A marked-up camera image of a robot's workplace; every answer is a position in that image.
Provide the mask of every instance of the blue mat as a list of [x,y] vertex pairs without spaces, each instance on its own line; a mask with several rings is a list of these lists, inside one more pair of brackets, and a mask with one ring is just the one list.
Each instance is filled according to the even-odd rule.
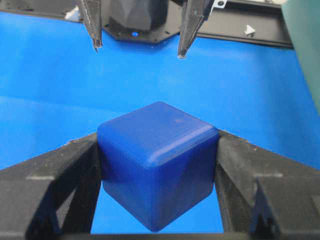
[[[81,24],[0,13],[0,169],[156,101],[320,169],[320,117],[293,50],[197,38],[180,60],[178,41],[104,33],[96,54]],[[212,193],[161,232],[222,231]],[[92,232],[149,231],[101,190]]]

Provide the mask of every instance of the blue cube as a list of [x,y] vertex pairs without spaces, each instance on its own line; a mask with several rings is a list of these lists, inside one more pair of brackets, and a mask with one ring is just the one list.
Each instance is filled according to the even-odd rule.
[[103,187],[157,232],[213,189],[218,130],[156,102],[101,124]]

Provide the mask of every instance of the black plastic part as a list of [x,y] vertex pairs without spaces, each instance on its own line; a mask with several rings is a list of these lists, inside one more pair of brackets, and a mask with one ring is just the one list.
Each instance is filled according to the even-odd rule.
[[[112,10],[119,8],[119,3],[116,4],[113,3],[112,0],[104,0],[102,5],[103,29],[116,40],[149,44],[158,44],[159,42],[178,34],[181,25],[181,7],[173,1],[167,2],[165,0],[164,3],[155,1],[157,5],[164,5],[164,9],[161,9],[159,14],[160,19],[157,19],[156,16],[158,15],[158,12],[153,7],[148,7],[154,0],[147,1],[148,2],[144,3],[147,5],[144,6],[142,14],[144,16],[149,13],[154,15],[150,15],[149,17],[146,16],[143,20],[146,22],[145,27],[142,27],[142,23],[140,21],[136,21],[135,24],[127,23],[130,18],[122,16],[123,14],[117,18]],[[135,17],[138,13],[139,12],[132,13],[131,15]]]
[[85,28],[93,40],[97,51],[102,47],[101,0],[75,0],[79,7]]
[[320,239],[320,171],[219,133],[215,181],[225,231]]
[[320,176],[260,177],[251,231],[281,240],[320,239]]
[[208,19],[214,0],[188,0],[183,4],[179,58],[184,58],[194,42],[199,28]]
[[218,163],[215,169],[215,189],[225,233],[248,233],[252,208]]
[[0,171],[0,238],[88,233],[100,184],[95,134]]
[[111,0],[110,18],[127,29],[151,31],[166,23],[169,0]]

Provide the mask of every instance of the blue surface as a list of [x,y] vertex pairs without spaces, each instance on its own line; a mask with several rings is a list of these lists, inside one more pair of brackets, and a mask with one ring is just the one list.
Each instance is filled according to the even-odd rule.
[[214,185],[218,130],[164,102],[101,124],[105,191],[153,232],[201,200]]
[[[0,168],[164,101],[320,169],[320,117],[293,50],[197,38],[180,60],[178,41],[151,46],[104,33],[96,54],[81,24],[0,13]],[[161,232],[221,231],[213,193]],[[102,190],[92,232],[148,231]]]

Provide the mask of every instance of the green fabric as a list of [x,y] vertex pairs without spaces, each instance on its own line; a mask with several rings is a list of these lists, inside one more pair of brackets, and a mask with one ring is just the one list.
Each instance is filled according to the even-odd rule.
[[282,5],[282,12],[320,113],[320,0],[288,0]]

